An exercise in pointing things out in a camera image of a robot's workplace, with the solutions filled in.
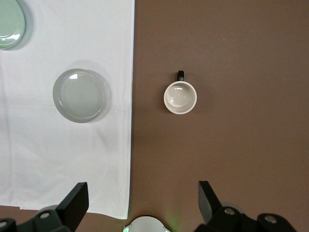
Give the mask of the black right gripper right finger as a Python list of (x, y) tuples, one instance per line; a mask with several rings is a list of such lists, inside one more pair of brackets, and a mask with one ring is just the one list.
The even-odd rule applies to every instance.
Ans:
[(204, 223), (196, 232), (296, 232), (279, 215), (263, 213), (254, 220), (234, 207), (222, 206), (208, 181), (198, 183), (198, 206)]

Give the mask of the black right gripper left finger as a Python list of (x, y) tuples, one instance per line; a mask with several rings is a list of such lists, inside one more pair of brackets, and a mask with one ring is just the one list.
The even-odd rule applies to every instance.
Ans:
[(80, 182), (56, 206), (45, 209), (33, 218), (17, 225), (12, 218), (0, 220), (2, 232), (74, 232), (89, 208), (88, 185)]

